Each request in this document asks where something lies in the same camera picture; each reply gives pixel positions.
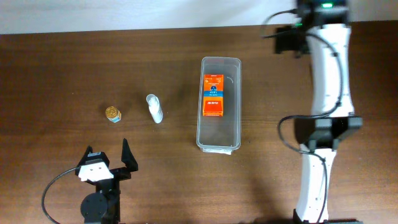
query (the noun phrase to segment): brown wooden surface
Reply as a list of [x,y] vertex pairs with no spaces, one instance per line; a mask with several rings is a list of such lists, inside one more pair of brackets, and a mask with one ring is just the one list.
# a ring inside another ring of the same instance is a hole
[[[351,94],[364,126],[338,150],[331,219],[398,223],[397,34],[397,22],[353,24]],[[87,145],[104,151],[111,168],[122,166],[123,138],[139,163],[121,183],[123,222],[290,218],[301,158],[279,141],[276,124],[310,112],[310,57],[274,55],[273,43],[258,27],[0,36],[1,223],[50,223],[40,208],[48,182],[77,165]],[[232,156],[196,145],[205,56],[242,60],[242,143]],[[160,98],[161,124],[148,112],[148,93]],[[123,115],[116,124],[104,115],[112,105]],[[70,174],[46,204],[59,222],[82,223],[80,203],[92,192]]]

